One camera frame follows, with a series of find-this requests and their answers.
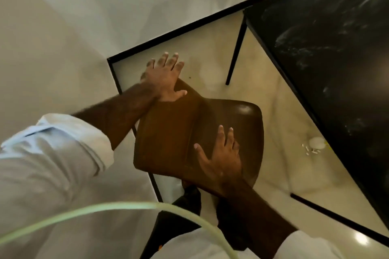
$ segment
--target black table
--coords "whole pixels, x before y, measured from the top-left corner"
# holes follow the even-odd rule
[[[227,85],[247,26],[389,227],[389,0],[245,9]]]

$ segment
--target chair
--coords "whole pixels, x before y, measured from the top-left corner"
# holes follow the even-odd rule
[[[140,120],[135,140],[135,168],[177,177],[222,196],[203,173],[193,148],[195,143],[200,144],[211,158],[217,128],[222,124],[226,133],[229,127],[234,128],[234,137],[240,144],[242,174],[253,186],[263,154],[260,108],[238,100],[205,99],[181,79],[174,89],[188,93],[175,102],[157,102]]]

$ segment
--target glossy floor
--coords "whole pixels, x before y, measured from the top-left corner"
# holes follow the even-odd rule
[[[204,97],[235,99],[260,106],[265,151],[254,189],[280,214],[314,237],[334,242],[348,258],[388,258],[389,248],[289,197],[294,192],[389,237],[367,199],[330,148],[306,155],[301,144],[320,132],[247,31],[231,84],[225,80],[242,13],[227,16],[114,65],[122,89],[139,81],[146,62],[164,51],[180,53],[181,78]],[[182,193],[175,178],[156,177],[165,201]],[[216,224],[213,200],[202,194],[202,216]]]

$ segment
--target brown chair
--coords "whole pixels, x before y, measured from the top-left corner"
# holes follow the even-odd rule
[[[211,158],[217,128],[234,128],[240,144],[245,180],[253,186],[263,154],[263,123],[258,106],[239,100],[205,99],[178,79],[174,89],[188,93],[176,102],[157,102],[140,120],[135,141],[134,166],[160,175],[177,177],[221,196],[203,173],[193,148],[198,143]]]

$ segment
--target black pants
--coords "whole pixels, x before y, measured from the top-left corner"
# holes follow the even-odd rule
[[[195,185],[185,189],[182,197],[178,198],[173,205],[200,215],[201,195]],[[240,223],[237,213],[225,199],[220,199],[216,207],[218,228],[234,250],[243,251],[250,247],[251,239],[244,225]],[[140,259],[150,259],[158,250],[172,238],[200,228],[197,224],[176,214],[161,211],[158,214],[153,232],[143,250]]]

